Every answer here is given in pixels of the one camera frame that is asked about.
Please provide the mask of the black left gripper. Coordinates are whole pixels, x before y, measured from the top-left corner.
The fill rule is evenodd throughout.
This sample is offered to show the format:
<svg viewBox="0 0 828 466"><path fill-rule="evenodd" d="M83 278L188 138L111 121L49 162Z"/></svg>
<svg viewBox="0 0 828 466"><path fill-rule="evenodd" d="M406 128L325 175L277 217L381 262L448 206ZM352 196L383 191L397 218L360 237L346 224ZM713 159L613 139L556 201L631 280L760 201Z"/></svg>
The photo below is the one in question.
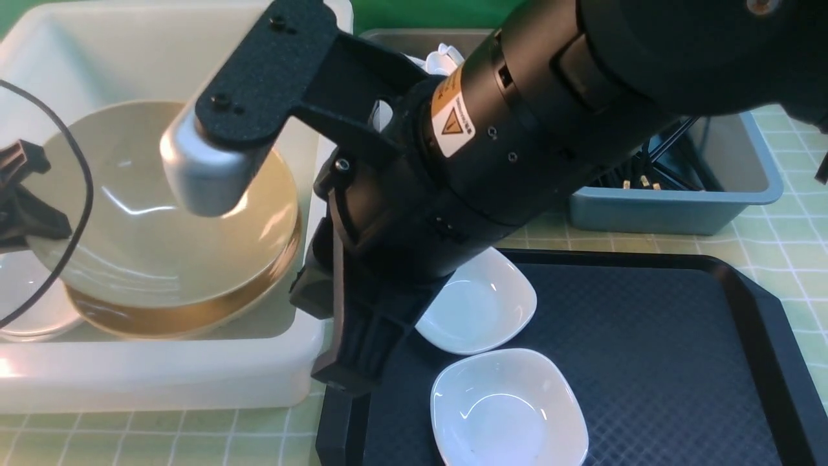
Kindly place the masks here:
<svg viewBox="0 0 828 466"><path fill-rule="evenodd" d="M33 173L51 169L44 149L18 140L1 150L1 249L28 250L29 236L68 239L72 228L67 216L44 203L23 186Z"/></svg>

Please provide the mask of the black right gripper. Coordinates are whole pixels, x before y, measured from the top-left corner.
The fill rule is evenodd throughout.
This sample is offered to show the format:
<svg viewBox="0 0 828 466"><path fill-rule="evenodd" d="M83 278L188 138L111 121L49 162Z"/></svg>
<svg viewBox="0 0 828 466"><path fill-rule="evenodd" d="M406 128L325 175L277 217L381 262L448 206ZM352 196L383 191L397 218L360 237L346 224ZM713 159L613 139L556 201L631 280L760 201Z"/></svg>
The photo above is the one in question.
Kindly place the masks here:
<svg viewBox="0 0 828 466"><path fill-rule="evenodd" d="M518 227L505 194L517 124L500 98L403 100L383 132L355 119L294 113L339 145L317 178L327 213L290 301L333 318L312 378L361 396L462 263Z"/></svg>

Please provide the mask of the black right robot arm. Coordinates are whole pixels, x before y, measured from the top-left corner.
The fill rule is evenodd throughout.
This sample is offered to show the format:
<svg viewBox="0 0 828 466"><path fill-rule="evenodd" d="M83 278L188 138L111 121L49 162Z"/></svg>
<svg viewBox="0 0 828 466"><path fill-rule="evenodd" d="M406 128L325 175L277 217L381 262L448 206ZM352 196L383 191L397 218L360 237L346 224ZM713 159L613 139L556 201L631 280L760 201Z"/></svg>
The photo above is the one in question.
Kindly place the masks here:
<svg viewBox="0 0 828 466"><path fill-rule="evenodd" d="M337 145L292 301L350 394L456 269L681 117L781 104L826 129L825 1L527 1L447 78L339 38L296 115Z"/></svg>

